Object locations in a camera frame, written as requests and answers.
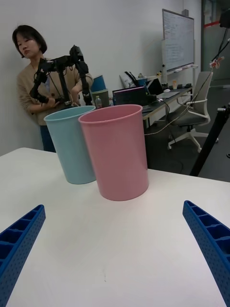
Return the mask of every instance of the woman's hand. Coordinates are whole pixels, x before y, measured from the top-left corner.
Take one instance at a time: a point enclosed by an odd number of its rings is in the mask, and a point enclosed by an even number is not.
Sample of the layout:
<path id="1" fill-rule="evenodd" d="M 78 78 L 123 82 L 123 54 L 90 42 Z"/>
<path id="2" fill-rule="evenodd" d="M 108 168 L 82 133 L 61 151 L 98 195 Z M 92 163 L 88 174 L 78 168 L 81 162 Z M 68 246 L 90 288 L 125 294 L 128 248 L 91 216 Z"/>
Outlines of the woman's hand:
<path id="1" fill-rule="evenodd" d="M 59 101 L 56 102 L 54 98 L 49 98 L 49 101 L 46 104 L 47 109 L 53 109 L 59 105 Z"/>
<path id="2" fill-rule="evenodd" d="M 74 106 L 79 106 L 80 102 L 79 102 L 79 93 L 82 91 L 81 86 L 79 85 L 75 85 L 72 90 L 71 90 L 71 95 L 73 98 L 73 105 Z"/>

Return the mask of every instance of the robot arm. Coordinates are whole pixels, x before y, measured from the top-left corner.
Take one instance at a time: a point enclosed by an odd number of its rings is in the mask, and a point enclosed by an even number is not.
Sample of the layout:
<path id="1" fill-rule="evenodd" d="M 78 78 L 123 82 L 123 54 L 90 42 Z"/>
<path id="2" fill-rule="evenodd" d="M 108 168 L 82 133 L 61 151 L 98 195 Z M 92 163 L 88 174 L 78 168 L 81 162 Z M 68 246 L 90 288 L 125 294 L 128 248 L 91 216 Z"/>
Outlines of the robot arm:
<path id="1" fill-rule="evenodd" d="M 83 54 L 79 47 L 73 46 L 69 52 L 69 56 L 63 56 L 54 60 L 40 59 L 38 71 L 36 73 L 36 78 L 34 80 L 34 86 L 30 91 L 30 96 L 34 99 L 39 100 L 41 103 L 47 103 L 48 98 L 39 94 L 38 87 L 41 82 L 45 83 L 47 80 L 47 74 L 52 71 L 57 71 L 60 78 L 60 83 L 64 95 L 64 99 L 61 97 L 58 101 L 64 102 L 66 105 L 70 104 L 69 93 L 66 86 L 66 81 L 64 78 L 63 71 L 66 67 L 75 65 L 79 72 L 81 82 L 82 82 L 82 94 L 84 101 L 87 106 L 91 106 L 92 98 L 90 95 L 89 85 L 86 81 L 86 74 L 89 72 L 87 64 L 84 62 Z"/>

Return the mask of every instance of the tripod leg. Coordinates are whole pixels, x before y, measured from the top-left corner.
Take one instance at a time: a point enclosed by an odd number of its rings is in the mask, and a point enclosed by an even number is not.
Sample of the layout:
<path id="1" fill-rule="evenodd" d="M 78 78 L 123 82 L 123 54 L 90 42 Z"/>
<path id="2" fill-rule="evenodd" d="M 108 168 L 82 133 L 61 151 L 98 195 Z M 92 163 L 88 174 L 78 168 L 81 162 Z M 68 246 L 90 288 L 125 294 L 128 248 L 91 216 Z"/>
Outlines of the tripod leg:
<path id="1" fill-rule="evenodd" d="M 217 113 L 215 122 L 210 130 L 210 133 L 206 139 L 206 142 L 202 148 L 202 151 L 200 152 L 197 158 L 197 161 L 195 162 L 195 165 L 193 166 L 190 176 L 197 177 L 199 175 L 204 163 L 207 160 L 208 155 L 210 154 L 214 144 L 216 143 L 216 140 L 219 134 L 221 133 L 221 130 L 223 129 L 228 118 L 229 118 L 229 109 L 225 109 L 225 108 L 218 109 L 218 113 Z"/>

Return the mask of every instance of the blue bin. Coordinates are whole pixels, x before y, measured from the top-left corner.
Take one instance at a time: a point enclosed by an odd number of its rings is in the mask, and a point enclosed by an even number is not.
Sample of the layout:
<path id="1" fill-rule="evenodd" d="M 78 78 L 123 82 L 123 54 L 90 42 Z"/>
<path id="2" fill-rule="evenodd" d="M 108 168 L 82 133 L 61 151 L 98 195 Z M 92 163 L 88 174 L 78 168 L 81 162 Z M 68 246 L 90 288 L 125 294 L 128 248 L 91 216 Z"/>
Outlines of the blue bin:
<path id="1" fill-rule="evenodd" d="M 139 86 L 144 86 L 145 82 L 148 81 L 148 78 L 142 78 L 142 79 L 138 79 L 138 84 Z"/>
<path id="2" fill-rule="evenodd" d="M 79 106 L 45 117 L 66 180 L 72 184 L 95 181 L 91 160 L 78 118 L 95 110 L 94 106 Z"/>
<path id="3" fill-rule="evenodd" d="M 93 84 L 91 86 L 91 92 L 98 92 L 98 91 L 103 91 L 106 90 L 106 86 L 104 83 L 104 78 L 102 75 L 97 76 L 96 78 L 94 78 L 93 80 Z"/>

